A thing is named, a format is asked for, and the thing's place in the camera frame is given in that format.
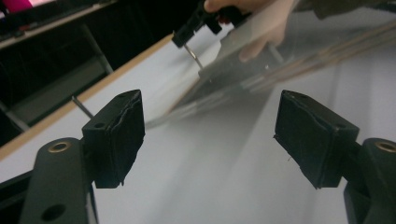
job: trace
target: transparent plastic sheet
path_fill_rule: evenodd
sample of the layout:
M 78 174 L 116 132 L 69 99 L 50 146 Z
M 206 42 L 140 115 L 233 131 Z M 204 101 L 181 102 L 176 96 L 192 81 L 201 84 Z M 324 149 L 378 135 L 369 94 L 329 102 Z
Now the transparent plastic sheet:
M 197 55 L 203 59 L 204 67 L 198 74 L 190 71 L 193 75 L 185 81 L 190 84 L 182 90 L 181 97 L 165 113 L 147 120 L 146 127 L 186 118 L 236 97 L 269 91 L 276 83 L 393 45 L 393 6 L 388 3 L 345 11 L 341 8 L 323 15 L 323 7 L 306 8 L 292 0 L 276 0 L 255 12 L 243 25 L 223 30 L 227 35 L 219 43 Z

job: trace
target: wooden strip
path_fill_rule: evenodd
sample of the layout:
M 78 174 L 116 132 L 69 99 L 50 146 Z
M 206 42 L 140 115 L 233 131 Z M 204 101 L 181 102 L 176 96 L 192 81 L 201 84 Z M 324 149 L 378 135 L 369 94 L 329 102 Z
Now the wooden strip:
M 168 35 L 164 37 L 162 40 L 160 40 L 150 48 L 146 49 L 145 51 L 134 57 L 131 61 L 129 61 L 128 63 L 117 69 L 114 73 L 103 78 L 102 80 L 94 84 L 92 87 L 84 91 L 81 95 L 78 96 L 78 99 L 81 102 L 88 100 L 90 97 L 92 97 L 97 92 L 99 92 L 102 88 L 112 83 L 113 81 L 117 80 L 119 77 L 123 76 L 126 72 L 133 69 L 135 66 L 137 66 L 144 60 L 146 60 L 147 57 L 149 57 L 150 55 L 155 53 L 158 49 L 162 48 L 165 44 L 167 44 L 172 39 L 172 37 L 173 35 Z M 53 112 L 52 114 L 48 115 L 46 118 L 38 122 L 30 130 L 20 134 L 10 142 L 0 147 L 0 161 L 2 161 L 4 158 L 12 154 L 14 151 L 18 150 L 18 148 L 26 144 L 28 141 L 32 140 L 38 134 L 45 131 L 50 125 L 52 125 L 57 120 L 61 119 L 63 116 L 68 114 L 74 108 L 76 108 L 76 106 L 72 102 L 63 105 L 61 108 L 59 108 L 58 110 L 56 110 L 55 112 Z

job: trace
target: white surface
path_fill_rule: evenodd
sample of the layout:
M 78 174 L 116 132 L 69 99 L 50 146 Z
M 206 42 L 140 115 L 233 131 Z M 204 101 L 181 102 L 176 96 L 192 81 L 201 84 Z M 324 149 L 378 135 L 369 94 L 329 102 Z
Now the white surface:
M 190 43 L 198 55 L 215 42 L 205 35 Z M 298 91 L 327 105 L 361 128 L 359 143 L 373 136 L 395 141 L 395 50 L 147 130 L 125 186 L 95 191 L 100 223 L 347 223 L 345 183 L 315 190 L 273 138 L 280 93 Z M 185 74 L 194 64 L 186 55 L 169 43 L 84 105 L 95 113 L 118 93 L 140 89 L 147 113 L 166 76 Z M 71 111 L 1 161 L 0 182 L 32 169 L 35 153 L 48 141 L 81 138 L 87 121 Z

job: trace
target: metal rod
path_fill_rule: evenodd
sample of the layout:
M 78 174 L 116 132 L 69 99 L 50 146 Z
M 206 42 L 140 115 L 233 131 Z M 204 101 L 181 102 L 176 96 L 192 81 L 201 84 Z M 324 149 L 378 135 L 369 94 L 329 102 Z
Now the metal rod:
M 72 96 L 72 101 L 88 116 L 88 118 L 93 118 L 93 114 L 77 99 L 77 97 Z
M 192 51 L 192 49 L 189 48 L 186 44 L 184 45 L 184 48 L 187 50 L 187 52 L 191 55 L 191 57 L 198 63 L 198 66 L 203 69 L 204 67 L 202 66 L 201 62 L 199 61 L 198 57 L 195 55 L 195 53 Z

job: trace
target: black handheld tool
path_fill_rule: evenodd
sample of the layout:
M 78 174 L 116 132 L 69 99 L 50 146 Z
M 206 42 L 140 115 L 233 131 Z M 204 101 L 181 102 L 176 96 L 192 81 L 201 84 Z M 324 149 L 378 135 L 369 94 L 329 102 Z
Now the black handheld tool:
M 226 18 L 233 26 L 237 27 L 250 15 L 242 15 L 236 7 L 224 7 L 219 12 L 208 13 L 204 9 L 204 2 L 205 0 L 202 0 L 198 3 L 198 8 L 195 9 L 186 24 L 175 32 L 172 41 L 178 48 L 183 47 L 204 25 L 207 25 L 213 34 L 218 34 L 221 31 L 218 17 Z

